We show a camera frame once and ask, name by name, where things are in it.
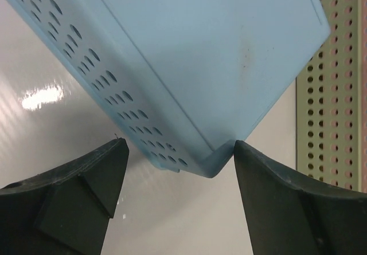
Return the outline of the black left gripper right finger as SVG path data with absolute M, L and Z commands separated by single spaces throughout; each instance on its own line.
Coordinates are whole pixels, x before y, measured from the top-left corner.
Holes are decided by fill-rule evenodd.
M 254 254 L 366 253 L 366 194 L 306 176 L 243 141 L 234 162 Z

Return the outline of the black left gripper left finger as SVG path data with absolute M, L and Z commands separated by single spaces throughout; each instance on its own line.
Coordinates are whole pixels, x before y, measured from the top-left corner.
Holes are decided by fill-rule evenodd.
M 2 254 L 100 254 L 128 161 L 114 139 L 1 188 Z

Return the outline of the blue perforated plastic basket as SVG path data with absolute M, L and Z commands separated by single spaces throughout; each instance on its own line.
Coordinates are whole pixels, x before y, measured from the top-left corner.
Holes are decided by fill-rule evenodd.
M 330 34 L 320 0 L 7 0 L 157 168 L 216 176 Z

